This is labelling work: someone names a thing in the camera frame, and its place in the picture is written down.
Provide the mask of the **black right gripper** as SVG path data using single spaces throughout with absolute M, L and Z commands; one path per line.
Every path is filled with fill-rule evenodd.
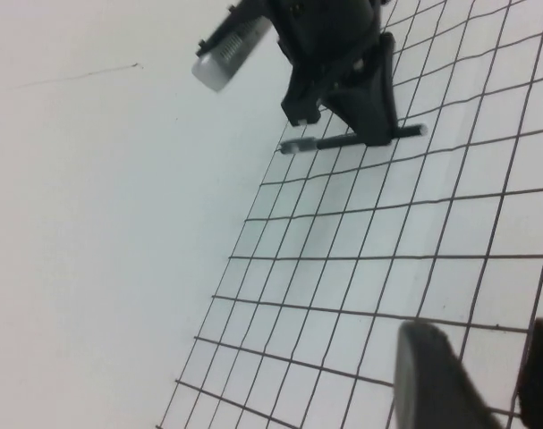
M 292 66 L 281 106 L 292 126 L 317 123 L 329 91 L 326 71 L 349 55 L 351 69 L 328 94 L 350 133 L 333 146 L 387 146 L 398 130 L 394 36 L 381 34 L 381 1 L 272 1 L 278 45 Z

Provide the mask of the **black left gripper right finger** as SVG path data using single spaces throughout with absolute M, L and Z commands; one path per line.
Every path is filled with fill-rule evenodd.
M 543 318 L 535 321 L 526 362 L 519 379 L 521 421 L 543 428 Z

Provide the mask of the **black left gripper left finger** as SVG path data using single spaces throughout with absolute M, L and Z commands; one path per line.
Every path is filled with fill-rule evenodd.
M 498 428 L 447 336 L 405 322 L 397 334 L 395 419 L 399 428 Z

